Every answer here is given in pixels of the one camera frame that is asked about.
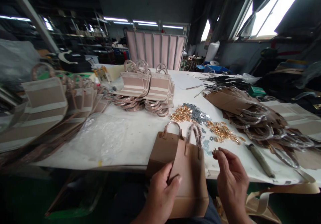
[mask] ceiling light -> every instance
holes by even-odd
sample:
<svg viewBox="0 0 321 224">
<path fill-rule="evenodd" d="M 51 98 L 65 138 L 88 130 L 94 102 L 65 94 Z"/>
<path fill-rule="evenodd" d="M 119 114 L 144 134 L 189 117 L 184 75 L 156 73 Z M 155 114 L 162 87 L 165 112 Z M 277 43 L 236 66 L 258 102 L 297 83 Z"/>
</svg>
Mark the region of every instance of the ceiling light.
<svg viewBox="0 0 321 224">
<path fill-rule="evenodd" d="M 138 25 L 158 27 L 158 25 L 157 25 L 157 24 L 139 23 Z"/>
<path fill-rule="evenodd" d="M 0 16 L 0 18 L 5 18 L 5 19 L 14 19 L 14 20 L 20 20 L 20 21 L 27 21 L 31 22 L 29 18 L 20 18 L 20 17 L 9 17 L 9 16 Z"/>
<path fill-rule="evenodd" d="M 120 22 L 128 22 L 127 19 L 121 19 L 121 18 L 108 18 L 104 17 L 105 20 L 111 20 L 111 21 L 120 21 Z"/>
<path fill-rule="evenodd" d="M 8 17 L 8 16 L 0 16 L 0 18 L 7 18 L 7 19 L 11 19 L 11 17 Z"/>
<path fill-rule="evenodd" d="M 133 20 L 133 22 L 138 22 L 138 23 L 148 23 L 148 24 L 157 24 L 156 22 L 146 22 L 146 21 L 138 21 L 138 20 Z"/>
<path fill-rule="evenodd" d="M 113 22 L 113 23 L 115 23 L 115 24 L 131 24 L 131 25 L 133 25 L 133 23 L 126 23 L 126 22 Z"/>
<path fill-rule="evenodd" d="M 179 27 L 179 26 L 167 26 L 167 25 L 163 25 L 163 27 L 183 29 L 183 27 Z"/>
</svg>

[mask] plastic bag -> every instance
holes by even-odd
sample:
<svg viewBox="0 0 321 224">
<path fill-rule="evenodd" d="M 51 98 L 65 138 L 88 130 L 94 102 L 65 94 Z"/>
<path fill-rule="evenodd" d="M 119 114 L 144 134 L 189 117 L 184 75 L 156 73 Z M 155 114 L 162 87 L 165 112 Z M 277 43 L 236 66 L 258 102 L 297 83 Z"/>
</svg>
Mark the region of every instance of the plastic bag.
<svg viewBox="0 0 321 224">
<path fill-rule="evenodd" d="M 302 77 L 296 82 L 298 89 L 303 89 L 313 78 L 321 75 L 321 61 L 310 64 L 302 73 Z"/>
<path fill-rule="evenodd" d="M 254 77 L 247 73 L 244 73 L 243 75 L 237 75 L 236 77 L 244 79 L 249 84 L 255 84 L 261 78 L 261 77 Z"/>
<path fill-rule="evenodd" d="M 12 91 L 20 91 L 21 82 L 31 81 L 32 68 L 39 63 L 40 55 L 28 41 L 0 39 L 0 82 Z"/>
<path fill-rule="evenodd" d="M 124 119 L 94 113 L 87 118 L 69 145 L 91 160 L 110 164 L 122 150 L 127 130 L 128 123 Z"/>
</svg>

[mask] tool handle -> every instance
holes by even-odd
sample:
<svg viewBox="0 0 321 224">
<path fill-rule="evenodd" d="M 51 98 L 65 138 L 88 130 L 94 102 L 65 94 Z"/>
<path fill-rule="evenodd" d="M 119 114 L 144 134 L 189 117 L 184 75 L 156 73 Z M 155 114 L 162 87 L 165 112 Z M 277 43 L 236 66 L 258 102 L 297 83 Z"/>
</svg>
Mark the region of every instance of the tool handle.
<svg viewBox="0 0 321 224">
<path fill-rule="evenodd" d="M 266 160 L 264 159 L 264 156 L 261 154 L 261 152 L 256 148 L 253 144 L 249 145 L 249 149 L 254 155 L 255 159 L 260 163 L 261 167 L 263 168 L 264 172 L 267 174 L 270 178 L 275 178 L 275 174 L 271 167 L 268 165 Z"/>
</svg>

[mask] shelving unit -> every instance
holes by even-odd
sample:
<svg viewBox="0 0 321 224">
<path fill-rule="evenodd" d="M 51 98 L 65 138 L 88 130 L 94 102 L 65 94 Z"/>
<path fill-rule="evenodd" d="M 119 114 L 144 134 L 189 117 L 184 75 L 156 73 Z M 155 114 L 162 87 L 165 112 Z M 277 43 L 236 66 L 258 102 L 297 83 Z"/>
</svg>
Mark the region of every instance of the shelving unit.
<svg viewBox="0 0 321 224">
<path fill-rule="evenodd" d="M 107 21 L 103 20 L 99 13 L 95 11 L 76 12 L 69 9 L 53 10 L 42 7 L 38 7 L 38 10 L 42 19 L 47 18 L 50 21 L 54 29 L 50 33 L 55 36 L 54 39 L 64 43 L 66 41 L 64 37 L 69 40 L 76 40 L 77 46 L 84 47 L 83 50 L 86 54 L 90 54 L 87 47 L 91 49 L 100 48 L 100 53 L 107 54 L 109 64 L 116 64 L 112 42 L 108 36 Z"/>
</svg>

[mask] dark trousers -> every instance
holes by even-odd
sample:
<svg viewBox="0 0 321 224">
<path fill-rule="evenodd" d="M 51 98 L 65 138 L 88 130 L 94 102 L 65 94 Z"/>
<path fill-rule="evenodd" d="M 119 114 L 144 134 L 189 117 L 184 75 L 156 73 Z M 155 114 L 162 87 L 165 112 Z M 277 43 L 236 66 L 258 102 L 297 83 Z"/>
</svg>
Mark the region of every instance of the dark trousers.
<svg viewBox="0 0 321 224">
<path fill-rule="evenodd" d="M 111 222 L 108 223 L 130 223 L 138 216 L 145 205 L 145 195 L 147 188 L 140 184 L 126 184 L 122 186 L 113 203 L 111 210 Z M 209 195 L 209 205 L 203 218 L 179 218 L 170 219 L 166 223 L 202 223 L 202 224 L 221 224 L 221 219 Z"/>
</svg>

